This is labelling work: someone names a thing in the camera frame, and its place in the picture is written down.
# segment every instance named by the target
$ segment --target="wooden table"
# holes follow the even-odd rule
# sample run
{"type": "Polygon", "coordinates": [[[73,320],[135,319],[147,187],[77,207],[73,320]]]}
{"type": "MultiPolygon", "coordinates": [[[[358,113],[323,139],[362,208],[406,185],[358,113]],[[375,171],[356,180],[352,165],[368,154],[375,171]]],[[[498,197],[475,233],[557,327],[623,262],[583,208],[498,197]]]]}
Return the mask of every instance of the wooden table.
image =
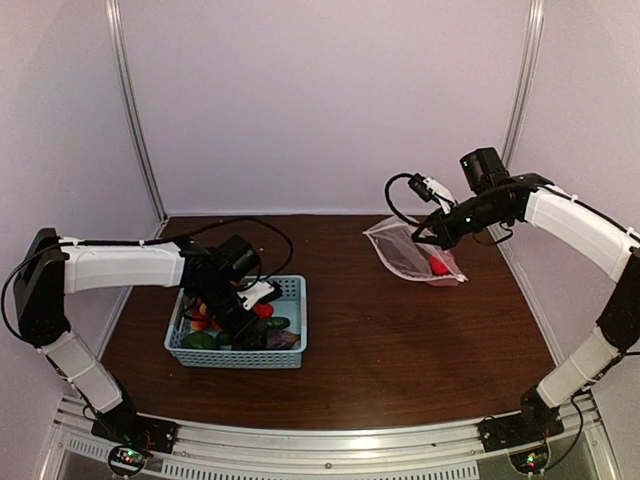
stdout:
{"type": "MultiPolygon", "coordinates": [[[[145,413],[260,428],[419,425],[518,408],[553,368],[548,349],[496,247],[465,238],[454,253],[469,282],[435,288],[401,280],[362,231],[375,216],[264,217],[296,252],[284,273],[304,275],[309,346],[300,370],[182,367],[163,340],[177,289],[134,289],[104,363],[145,413]]],[[[212,218],[173,218],[164,235],[212,218]]],[[[284,243],[253,224],[198,237],[245,236],[270,271],[284,243]]]]}

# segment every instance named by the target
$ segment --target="basket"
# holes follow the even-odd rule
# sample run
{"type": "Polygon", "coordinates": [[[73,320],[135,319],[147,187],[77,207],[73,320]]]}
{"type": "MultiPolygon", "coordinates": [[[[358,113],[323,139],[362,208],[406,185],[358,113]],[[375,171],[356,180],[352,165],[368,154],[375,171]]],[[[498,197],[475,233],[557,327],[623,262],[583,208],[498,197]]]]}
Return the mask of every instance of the basket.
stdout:
{"type": "Polygon", "coordinates": [[[300,275],[274,275],[270,280],[282,287],[282,296],[271,302],[274,316],[287,317],[287,330],[300,334],[300,341],[291,350],[195,350],[182,348],[181,342],[191,332],[191,325],[181,317],[182,291],[178,295],[164,346],[185,367],[202,368],[300,368],[302,352],[307,348],[307,286],[300,275]]]}

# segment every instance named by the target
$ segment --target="white wall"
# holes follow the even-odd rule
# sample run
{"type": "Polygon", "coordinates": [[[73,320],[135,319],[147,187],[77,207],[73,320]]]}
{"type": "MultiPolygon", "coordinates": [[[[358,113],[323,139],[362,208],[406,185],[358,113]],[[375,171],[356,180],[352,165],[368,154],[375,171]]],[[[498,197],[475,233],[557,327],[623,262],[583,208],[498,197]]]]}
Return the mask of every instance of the white wall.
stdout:
{"type": "MultiPolygon", "coordinates": [[[[102,1],[3,1],[0,41],[0,277],[43,226],[88,238],[149,236],[155,220],[102,1]]],[[[69,319],[93,348],[118,295],[96,291],[68,301],[69,319]]],[[[0,379],[1,476],[31,478],[62,382],[4,327],[0,379]]]]}
{"type": "MultiPolygon", "coordinates": [[[[547,2],[532,97],[512,173],[536,171],[640,229],[640,3],[547,2]]],[[[565,354],[593,328],[613,284],[549,235],[518,228],[511,246],[565,354]]],[[[640,362],[595,388],[624,478],[640,472],[640,362]]]]}
{"type": "Polygon", "coordinates": [[[382,187],[403,170],[468,195],[457,161],[503,143],[528,8],[527,0],[123,2],[166,208],[385,212],[382,187]]]}

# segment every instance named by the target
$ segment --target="vertical metal post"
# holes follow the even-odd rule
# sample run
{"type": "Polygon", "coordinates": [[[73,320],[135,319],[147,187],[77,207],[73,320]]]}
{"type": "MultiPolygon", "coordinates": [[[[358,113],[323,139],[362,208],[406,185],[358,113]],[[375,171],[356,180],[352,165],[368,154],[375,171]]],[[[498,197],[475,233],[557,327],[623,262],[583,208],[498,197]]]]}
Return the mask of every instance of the vertical metal post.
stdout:
{"type": "Polygon", "coordinates": [[[140,164],[142,178],[144,180],[147,193],[149,194],[149,198],[151,199],[154,213],[158,221],[163,222],[167,219],[167,212],[162,203],[158,183],[156,182],[155,175],[153,174],[153,168],[151,167],[151,162],[149,160],[149,152],[147,151],[147,145],[144,141],[144,135],[142,132],[142,125],[140,123],[140,114],[138,113],[138,107],[133,93],[133,83],[131,80],[131,73],[129,71],[129,64],[127,62],[127,50],[125,47],[124,35],[122,32],[122,21],[120,18],[120,1],[106,0],[105,6],[107,9],[107,20],[109,23],[109,31],[111,33],[111,42],[115,54],[116,66],[118,68],[120,89],[122,90],[122,98],[124,100],[129,130],[131,131],[131,138],[133,139],[133,145],[135,147],[138,163],[140,164]]]}
{"type": "Polygon", "coordinates": [[[502,161],[506,168],[509,168],[513,161],[518,138],[522,130],[525,108],[529,94],[531,93],[536,64],[538,63],[543,24],[544,0],[531,0],[522,64],[520,65],[520,76],[518,78],[518,88],[511,112],[511,119],[509,120],[509,126],[507,128],[507,135],[502,148],[502,161]]]}

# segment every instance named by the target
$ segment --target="mesh bag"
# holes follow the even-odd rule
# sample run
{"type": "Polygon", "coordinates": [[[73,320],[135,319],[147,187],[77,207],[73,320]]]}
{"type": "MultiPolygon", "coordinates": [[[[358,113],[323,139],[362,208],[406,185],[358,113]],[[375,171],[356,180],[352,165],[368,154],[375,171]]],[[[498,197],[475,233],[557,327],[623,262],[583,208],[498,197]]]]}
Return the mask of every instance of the mesh bag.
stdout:
{"type": "Polygon", "coordinates": [[[455,286],[467,277],[460,271],[453,254],[435,245],[417,244],[411,240],[415,227],[397,217],[389,217],[363,232],[371,241],[385,267],[400,278],[430,285],[455,286]],[[431,271],[429,257],[435,257],[449,270],[436,275],[431,271]]]}

